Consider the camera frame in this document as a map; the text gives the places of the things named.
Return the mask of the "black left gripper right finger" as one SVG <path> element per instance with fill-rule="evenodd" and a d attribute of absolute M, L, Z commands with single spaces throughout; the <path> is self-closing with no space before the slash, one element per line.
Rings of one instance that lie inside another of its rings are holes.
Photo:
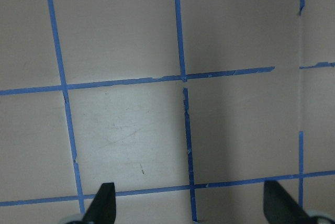
<path fill-rule="evenodd" d="M 263 213 L 271 224 L 302 223 L 309 218 L 278 181 L 264 182 Z"/>

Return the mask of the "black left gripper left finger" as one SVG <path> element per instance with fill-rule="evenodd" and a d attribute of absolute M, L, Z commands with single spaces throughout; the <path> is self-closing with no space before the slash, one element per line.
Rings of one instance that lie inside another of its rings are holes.
<path fill-rule="evenodd" d="M 103 183 L 88 210 L 82 223 L 114 224 L 116 220 L 116 192 L 114 183 Z"/>

